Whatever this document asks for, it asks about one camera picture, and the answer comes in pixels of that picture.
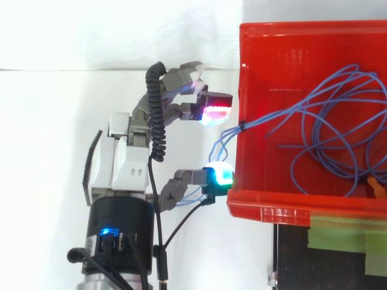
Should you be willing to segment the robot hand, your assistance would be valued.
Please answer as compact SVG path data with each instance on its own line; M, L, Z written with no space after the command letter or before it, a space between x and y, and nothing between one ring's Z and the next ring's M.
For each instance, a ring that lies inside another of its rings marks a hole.
M146 94L133 112L112 115L90 145L82 181L87 205L117 192L144 198L149 157L163 162L166 126L175 120L217 126L229 118L232 95L210 92L203 71L201 62L170 70L158 62L147 70Z

